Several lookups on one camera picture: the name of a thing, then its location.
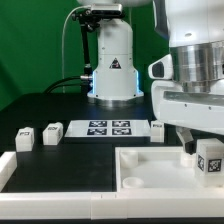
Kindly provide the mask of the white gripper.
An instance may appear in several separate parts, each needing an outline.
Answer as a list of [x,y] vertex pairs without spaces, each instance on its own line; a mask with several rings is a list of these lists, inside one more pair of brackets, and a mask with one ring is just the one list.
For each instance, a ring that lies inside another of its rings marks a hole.
[[151,95],[155,117],[180,126],[176,133],[186,153],[196,152],[190,129],[224,135],[224,80],[213,82],[210,93],[186,93],[180,84],[156,80]]

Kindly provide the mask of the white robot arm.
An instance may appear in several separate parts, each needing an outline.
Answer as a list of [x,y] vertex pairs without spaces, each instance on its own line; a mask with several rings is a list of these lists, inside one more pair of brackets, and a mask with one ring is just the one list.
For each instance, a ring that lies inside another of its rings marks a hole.
[[224,0],[77,0],[85,32],[97,32],[97,67],[88,70],[94,102],[141,98],[133,65],[133,29],[126,7],[153,5],[155,30],[169,53],[148,67],[155,118],[174,125],[187,144],[191,131],[224,135]]

